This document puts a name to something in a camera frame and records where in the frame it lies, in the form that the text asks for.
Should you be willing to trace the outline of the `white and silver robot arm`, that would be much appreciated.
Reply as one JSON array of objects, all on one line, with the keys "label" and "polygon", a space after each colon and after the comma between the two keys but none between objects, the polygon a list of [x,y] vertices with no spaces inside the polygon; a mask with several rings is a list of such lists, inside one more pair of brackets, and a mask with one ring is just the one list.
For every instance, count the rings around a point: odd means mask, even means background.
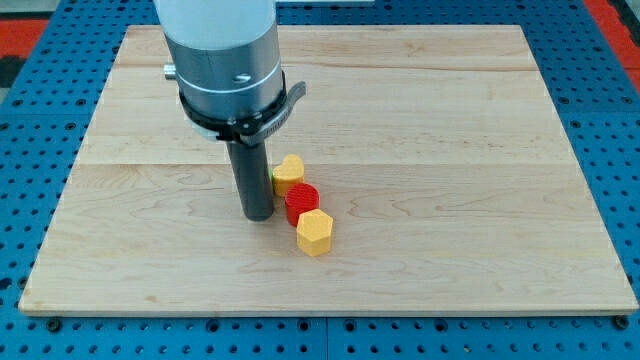
[{"label": "white and silver robot arm", "polygon": [[273,0],[155,0],[180,100],[197,126],[233,141],[284,102]]}]

